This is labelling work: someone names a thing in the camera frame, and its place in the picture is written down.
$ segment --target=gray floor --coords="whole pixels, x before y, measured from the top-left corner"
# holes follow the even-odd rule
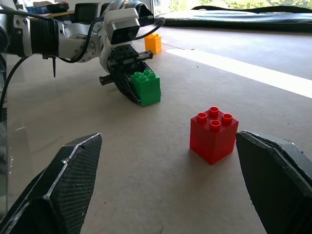
[[[29,58],[8,93],[10,205],[74,138],[101,132],[104,144],[82,234],[264,234],[236,150],[214,166],[189,151],[190,119],[218,106],[256,130],[296,143],[312,158],[312,100],[167,53],[197,49],[311,79],[311,37],[162,28],[163,52],[148,64],[162,101],[132,104],[98,59],[85,64]],[[143,43],[135,46],[143,50]]]

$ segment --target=lego stud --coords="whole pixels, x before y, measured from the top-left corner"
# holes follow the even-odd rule
[[[150,79],[156,78],[156,74],[154,72],[150,73]]]
[[[233,116],[230,114],[224,114],[222,116],[222,124],[223,125],[230,125],[232,123]]]
[[[146,80],[146,76],[141,75],[140,78],[139,78],[139,80],[140,80],[140,81],[145,81],[145,80]]]
[[[219,120],[211,120],[209,128],[214,131],[220,130],[221,123]]]
[[[197,115],[197,121],[198,122],[202,122],[202,123],[204,123],[204,122],[207,122],[207,114],[206,113],[204,113],[204,112],[202,112],[202,113],[199,113],[198,115]]]
[[[133,75],[133,77],[134,77],[134,78],[138,78],[138,77],[140,77],[140,75],[141,75],[141,72],[135,72],[134,75]]]
[[[219,116],[219,108],[212,106],[209,109],[209,117],[210,118],[218,118]]]

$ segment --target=toy block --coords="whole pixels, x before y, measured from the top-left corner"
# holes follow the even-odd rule
[[[161,52],[161,36],[156,34],[150,34],[144,39],[145,41],[145,50],[150,50],[154,55]]]
[[[141,106],[148,106],[160,102],[160,78],[150,70],[144,73],[135,72],[131,76],[132,83],[141,99]]]
[[[238,120],[217,107],[191,119],[190,149],[213,165],[234,150]]]

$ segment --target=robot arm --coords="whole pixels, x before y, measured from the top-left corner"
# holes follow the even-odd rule
[[[159,20],[158,26],[149,34],[164,24],[163,18]],[[75,63],[99,57],[101,66],[110,73],[106,77],[100,77],[101,84],[114,82],[130,100],[140,103],[130,75],[150,70],[143,61],[151,59],[153,53],[138,53],[132,46],[132,41],[147,36],[148,34],[137,37],[137,33],[141,26],[153,23],[153,14],[137,0],[116,0],[110,3],[102,16],[94,19],[90,25],[67,25],[0,5],[0,49],[2,53],[15,54],[21,58],[33,54],[42,55],[44,59],[53,58],[54,71],[56,58]]]

